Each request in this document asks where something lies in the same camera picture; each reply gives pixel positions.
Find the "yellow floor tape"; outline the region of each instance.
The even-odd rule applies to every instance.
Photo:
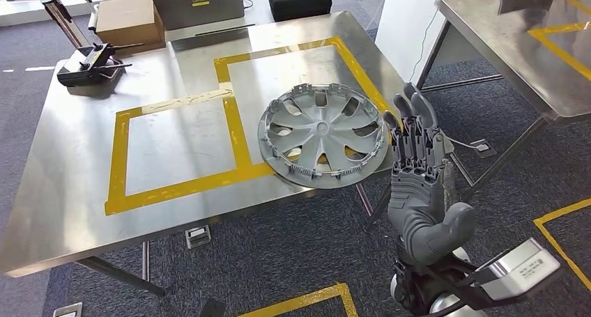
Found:
[[[358,317],[357,310],[353,303],[349,287],[346,284],[336,284],[332,287],[324,288],[313,293],[302,295],[300,297],[292,298],[291,300],[283,301],[268,307],[264,307],[248,314],[239,315],[239,317],[271,317],[285,314],[299,308],[307,307],[314,303],[328,300],[329,298],[340,296],[343,300],[343,306],[348,317]]]
[[[546,239],[550,242],[550,244],[552,246],[554,246],[554,248],[560,254],[560,256],[563,257],[564,260],[566,260],[569,267],[573,270],[574,274],[579,279],[581,279],[581,281],[583,282],[583,284],[585,284],[587,289],[589,291],[591,291],[591,281],[589,281],[589,279],[585,276],[585,274],[583,274],[581,269],[574,263],[574,261],[572,261],[572,259],[569,258],[569,256],[566,254],[566,252],[560,247],[560,245],[558,244],[556,239],[554,239],[554,237],[552,237],[550,232],[548,232],[548,229],[546,229],[544,227],[544,223],[547,223],[547,222],[551,221],[552,219],[557,219],[560,216],[569,214],[571,212],[583,209],[588,206],[591,206],[591,199],[586,199],[584,201],[575,203],[575,204],[570,205],[568,207],[564,207],[562,209],[558,209],[556,211],[550,212],[549,214],[546,214],[540,218],[534,219],[534,224],[542,232],[542,235],[544,235],[544,237],[546,237]]]

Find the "table leg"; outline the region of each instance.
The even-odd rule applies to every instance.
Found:
[[[363,204],[365,211],[367,211],[367,214],[371,216],[371,214],[374,212],[374,209],[371,207],[371,203],[369,202],[369,199],[367,198],[367,195],[365,194],[365,190],[363,189],[361,183],[356,183],[355,189],[357,190],[357,194],[359,194],[359,197],[361,198],[361,204]]]
[[[383,213],[387,209],[388,203],[390,202],[391,193],[392,193],[392,185],[388,184],[386,186],[386,188],[384,188],[384,191],[382,192],[382,196],[380,196],[380,201],[378,202],[378,206],[373,211],[373,213],[369,216],[369,219],[367,219],[367,222],[365,222],[365,226],[363,227],[363,231],[369,232],[369,230],[372,228],[373,224],[378,220],[378,218],[382,217]]]
[[[150,282],[150,241],[141,244],[141,278]]]
[[[490,82],[493,80],[503,79],[502,75],[489,75],[486,77],[478,77],[478,78],[473,78],[473,79],[461,80],[458,82],[448,82],[446,84],[439,84],[439,85],[423,87],[425,79],[427,79],[429,72],[431,72],[431,68],[433,67],[433,63],[435,63],[435,60],[437,59],[437,55],[439,54],[439,50],[441,49],[441,45],[443,44],[443,41],[445,40],[445,36],[447,35],[447,32],[450,30],[451,25],[452,24],[449,21],[445,21],[445,24],[443,25],[443,29],[441,30],[439,37],[437,37],[437,41],[435,42],[435,46],[433,46],[433,50],[431,51],[431,54],[429,55],[429,59],[427,59],[427,63],[425,64],[425,67],[423,68],[423,71],[421,72],[419,79],[417,80],[417,88],[419,90],[421,90],[422,93],[428,93],[428,92],[432,92],[432,91],[439,91],[441,89],[454,88],[454,87],[466,86],[466,85],[471,85],[471,84],[479,84],[481,82]]]
[[[144,291],[148,291],[156,296],[164,296],[164,289],[152,284],[151,282],[144,281],[139,277],[136,277],[133,274],[130,274],[120,268],[115,267],[111,263],[108,263],[100,258],[95,256],[91,256],[88,258],[84,258],[81,260],[76,261],[76,263],[86,266],[92,270],[97,272],[101,272],[105,275],[108,275],[114,279],[119,281],[125,282],[131,286],[136,288],[142,289]]]
[[[468,202],[477,190],[482,188],[485,183],[489,182],[492,177],[501,170],[506,163],[511,160],[527,143],[528,141],[538,134],[548,122],[541,116],[523,133],[519,138],[511,144],[511,146],[495,161],[492,166],[489,167],[481,176],[476,180],[474,185],[468,189],[461,196],[463,202]]]

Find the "gray carpet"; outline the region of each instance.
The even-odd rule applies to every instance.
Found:
[[[367,19],[362,25],[373,26]],[[0,70],[16,69],[14,73],[0,73],[5,102],[0,105],[1,230],[8,220],[51,76],[51,71],[27,72],[22,83],[16,72],[52,65],[67,57],[71,48],[51,22],[0,29],[0,39],[5,43]],[[489,72],[491,67],[486,62],[460,63],[433,69],[427,84]],[[536,117],[504,80],[434,92],[428,97],[438,110],[442,128],[451,137],[462,141],[485,137],[497,150],[506,149]],[[554,252],[532,219],[590,197],[585,183],[591,173],[590,143],[589,123],[550,127],[475,195],[471,203],[477,210],[478,227],[467,246],[475,262],[482,263],[530,236]],[[469,149],[457,148],[457,153],[474,175],[494,160],[481,160]],[[364,182],[373,202],[386,183]],[[458,186],[466,184],[458,178]],[[589,214],[586,209],[547,224],[586,274],[591,274]],[[43,282],[49,282],[43,316],[51,316],[57,307],[81,301],[84,317],[198,316],[210,297],[225,303],[225,316],[234,316],[336,282],[349,285],[360,316],[406,316],[389,295],[394,258],[391,227],[382,219],[375,230],[364,233],[361,226],[366,218],[354,189],[344,188],[212,225],[213,241],[198,249],[187,250],[180,233],[160,238],[151,244],[151,263],[153,281],[168,290],[163,298],[140,293],[78,265],[54,268],[37,286],[14,285],[12,288],[19,287],[19,291],[8,297],[11,302],[4,296],[8,293],[2,291],[7,280],[0,279],[0,316],[14,311],[39,316],[39,308],[37,312],[27,309],[43,301],[43,297],[36,296],[45,294]],[[135,274],[140,272],[139,246],[103,257]],[[11,281],[23,284],[22,279]],[[567,268],[558,283],[534,299],[493,309],[490,314],[589,316],[588,295],[586,287]],[[23,296],[29,298],[19,301]],[[331,299],[289,315],[343,313],[341,302]]]

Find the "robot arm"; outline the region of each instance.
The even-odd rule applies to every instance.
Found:
[[[394,149],[388,217],[409,263],[431,265],[470,239],[475,216],[466,203],[446,209],[444,193],[450,191],[444,190],[444,180],[454,177],[444,174],[453,168],[444,156],[453,146],[439,129],[431,104],[420,93],[410,95],[410,104],[402,95],[394,98],[402,127],[391,113],[384,115]]]

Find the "white cable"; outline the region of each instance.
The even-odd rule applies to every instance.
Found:
[[[480,144],[480,145],[478,145],[478,146],[471,146],[471,145],[468,145],[468,144],[462,143],[461,141],[457,141],[457,140],[455,140],[455,139],[453,139],[453,138],[449,138],[449,137],[448,137],[447,139],[449,139],[450,141],[452,141],[452,142],[454,142],[454,143],[456,143],[456,144],[458,144],[458,145],[465,146],[466,148],[473,148],[473,149],[475,149],[475,150],[478,150],[478,151],[480,151],[480,152],[482,152],[482,151],[486,151],[486,150],[490,149],[490,148],[489,148],[489,146],[487,146],[486,144]]]
[[[417,65],[419,65],[419,63],[423,60],[424,43],[425,43],[425,40],[427,40],[427,32],[429,31],[429,28],[431,28],[431,25],[433,24],[433,21],[435,20],[435,16],[437,16],[437,12],[438,11],[439,10],[436,10],[435,11],[435,13],[433,14],[433,17],[431,18],[431,21],[429,22],[429,25],[425,29],[425,32],[424,32],[424,35],[423,35],[423,42],[421,43],[421,55],[419,57],[419,60],[413,66],[413,73],[410,75],[409,82],[413,82],[413,77],[415,76],[415,71],[417,69]]]
[[[367,26],[365,27],[365,31],[367,31],[367,29],[369,28],[369,26],[371,26],[371,23],[376,19],[376,16],[378,15],[378,12],[380,11],[380,8],[382,7],[382,5],[386,2],[386,0],[382,0],[380,2],[380,5],[378,6],[378,9],[376,9],[376,12],[374,13],[374,16],[371,17],[371,20],[369,21],[369,23],[367,24]]]

